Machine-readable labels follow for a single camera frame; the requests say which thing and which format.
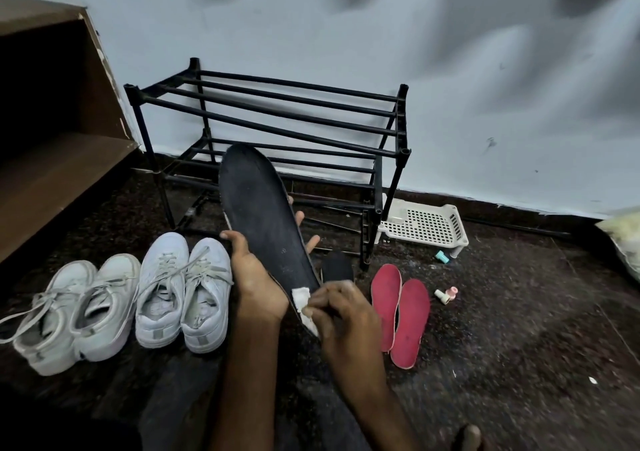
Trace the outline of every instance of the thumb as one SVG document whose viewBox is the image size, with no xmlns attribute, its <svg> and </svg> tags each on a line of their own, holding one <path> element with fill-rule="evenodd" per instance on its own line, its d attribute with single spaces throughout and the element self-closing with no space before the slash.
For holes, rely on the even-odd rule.
<svg viewBox="0 0 640 451">
<path fill-rule="evenodd" d="M 311 320 L 314 322 L 314 325 L 316 325 L 316 327 L 318 328 L 318 333 L 320 333 L 320 339 L 322 340 L 323 344 L 333 338 L 333 336 L 335 335 L 333 320 L 323 310 L 305 306 L 304 308 L 302 308 L 302 314 L 306 317 L 311 318 Z"/>
<path fill-rule="evenodd" d="M 246 241 L 244 235 L 240 232 L 236 232 L 233 230 L 225 230 L 220 232 L 220 238 L 224 240 L 229 240 L 234 249 L 233 255 L 235 256 L 245 256 L 249 253 L 249 243 Z"/>
</svg>

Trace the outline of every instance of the white sneaker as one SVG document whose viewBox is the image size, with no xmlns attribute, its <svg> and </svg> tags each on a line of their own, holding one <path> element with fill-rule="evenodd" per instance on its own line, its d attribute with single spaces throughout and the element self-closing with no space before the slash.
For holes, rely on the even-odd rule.
<svg viewBox="0 0 640 451">
<path fill-rule="evenodd" d="M 41 375 L 64 372 L 77 360 L 74 337 L 69 320 L 81 294 L 95 277 L 95 266 L 89 261 L 75 261 L 62 267 L 44 293 L 33 297 L 30 310 L 0 320 L 27 315 L 15 334 L 0 343 L 13 342 L 13 347 Z"/>
<path fill-rule="evenodd" d="M 122 350 L 129 337 L 140 262 L 131 254 L 110 257 L 80 297 L 69 329 L 79 359 L 102 361 Z"/>
<path fill-rule="evenodd" d="M 180 323 L 187 348 L 207 353 L 222 345 L 227 335 L 231 261 L 220 242 L 203 238 L 193 247 L 189 264 Z"/>
<path fill-rule="evenodd" d="M 141 346 L 164 347 L 180 333 L 188 263 L 189 247 L 178 233 L 161 235 L 149 248 L 140 269 L 136 303 L 136 338 Z"/>
</svg>

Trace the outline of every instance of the pink insole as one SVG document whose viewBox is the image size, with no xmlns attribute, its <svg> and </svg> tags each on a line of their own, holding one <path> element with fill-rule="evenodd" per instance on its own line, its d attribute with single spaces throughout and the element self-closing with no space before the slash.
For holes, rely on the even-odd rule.
<svg viewBox="0 0 640 451">
<path fill-rule="evenodd" d="M 430 309 L 431 301 L 424 284 L 418 279 L 406 281 L 400 294 L 400 316 L 391 349 L 391 361 L 396 366 L 404 369 L 414 366 Z"/>
<path fill-rule="evenodd" d="M 384 264 L 371 282 L 371 302 L 382 321 L 383 352 L 388 352 L 394 344 L 396 308 L 401 286 L 402 276 L 393 264 Z"/>
</svg>

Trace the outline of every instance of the black insole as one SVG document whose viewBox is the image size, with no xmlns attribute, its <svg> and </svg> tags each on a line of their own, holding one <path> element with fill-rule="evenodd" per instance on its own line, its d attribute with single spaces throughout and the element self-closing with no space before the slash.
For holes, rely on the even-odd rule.
<svg viewBox="0 0 640 451">
<path fill-rule="evenodd" d="M 278 173 L 257 149 L 235 144 L 220 166 L 222 210 L 232 230 L 243 234 L 249 251 L 278 281 L 293 303 L 291 290 L 320 283 L 309 260 L 296 218 Z"/>
<path fill-rule="evenodd" d="M 322 259 L 320 266 L 323 283 L 329 281 L 353 281 L 351 260 L 342 251 L 331 251 Z"/>
</svg>

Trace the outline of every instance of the floor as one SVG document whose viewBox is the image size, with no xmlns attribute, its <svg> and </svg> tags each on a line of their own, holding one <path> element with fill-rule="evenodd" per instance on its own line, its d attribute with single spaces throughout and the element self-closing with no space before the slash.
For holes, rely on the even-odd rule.
<svg viewBox="0 0 640 451">
<path fill-rule="evenodd" d="M 38 242 L 23 265 L 12 266 L 21 276 L 3 288 L 0 316 L 28 308 L 31 295 L 69 261 L 99 265 L 120 252 L 143 258 L 166 224 L 150 177 L 127 178 L 88 209 L 76 209 L 65 230 Z M 176 191 L 171 199 L 186 207 L 194 197 Z M 209 210 L 200 223 L 221 229 L 217 208 Z M 460 290 L 448 306 L 433 301 L 412 370 L 386 360 L 389 382 L 425 447 L 448 449 L 460 426 L 473 422 L 492 449 L 639 449 L 640 288 L 576 245 L 474 223 L 465 228 L 470 245 L 448 265 L 436 261 L 429 247 L 382 242 L 371 269 L 356 271 L 365 292 L 385 263 L 431 291 Z M 313 233 L 325 247 L 356 247 L 351 235 L 304 223 L 305 237 Z M 0 336 L 8 333 L 3 329 Z M 110 360 L 80 362 L 45 378 L 3 345 L 0 384 L 82 416 L 137 428 L 146 450 L 165 450 L 175 446 L 185 415 L 211 387 L 224 353 L 223 346 L 196 356 L 180 341 L 145 350 L 132 337 Z M 283 326 L 278 371 L 276 449 L 368 449 L 332 386 L 317 342 L 294 318 Z"/>
</svg>

